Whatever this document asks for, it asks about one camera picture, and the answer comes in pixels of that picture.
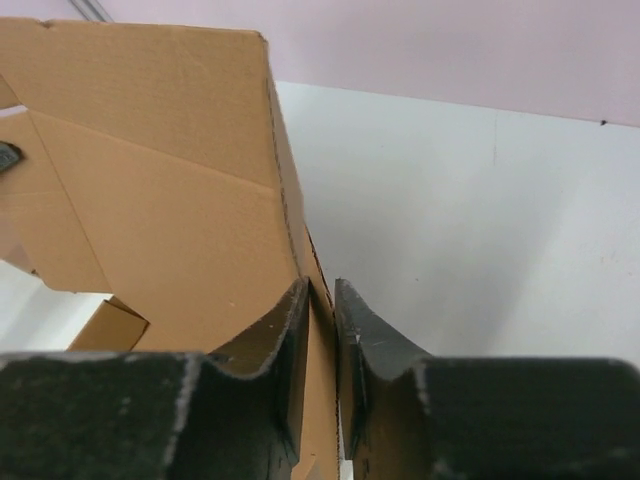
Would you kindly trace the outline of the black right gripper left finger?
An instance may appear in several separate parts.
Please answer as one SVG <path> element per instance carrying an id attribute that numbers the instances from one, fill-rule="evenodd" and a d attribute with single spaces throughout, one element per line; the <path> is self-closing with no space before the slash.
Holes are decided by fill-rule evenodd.
<path id="1" fill-rule="evenodd" d="M 301 450 L 309 282 L 202 352 L 1 358 L 5 479 L 287 479 Z"/>

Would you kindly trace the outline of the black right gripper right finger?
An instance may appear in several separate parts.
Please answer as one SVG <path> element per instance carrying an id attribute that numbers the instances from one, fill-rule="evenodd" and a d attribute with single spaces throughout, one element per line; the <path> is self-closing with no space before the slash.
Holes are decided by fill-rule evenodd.
<path id="1" fill-rule="evenodd" d="M 635 479 L 639 372 L 609 358 L 434 356 L 334 287 L 357 479 Z"/>

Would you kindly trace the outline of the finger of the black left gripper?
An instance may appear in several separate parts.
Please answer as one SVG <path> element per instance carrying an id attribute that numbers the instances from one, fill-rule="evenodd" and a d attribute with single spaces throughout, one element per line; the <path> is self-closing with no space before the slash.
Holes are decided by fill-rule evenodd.
<path id="1" fill-rule="evenodd" d="M 0 142 L 0 173 L 10 170 L 23 160 L 22 150 L 8 142 Z"/>

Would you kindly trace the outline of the brown cardboard box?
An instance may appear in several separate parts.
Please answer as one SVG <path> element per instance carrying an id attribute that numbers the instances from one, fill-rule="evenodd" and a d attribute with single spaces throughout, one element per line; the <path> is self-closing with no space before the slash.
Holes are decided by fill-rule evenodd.
<path id="1" fill-rule="evenodd" d="M 310 278 L 297 479 L 339 477 L 332 301 L 255 30 L 1 21 L 1 213 L 55 290 L 108 293 L 142 349 L 212 350 Z"/>

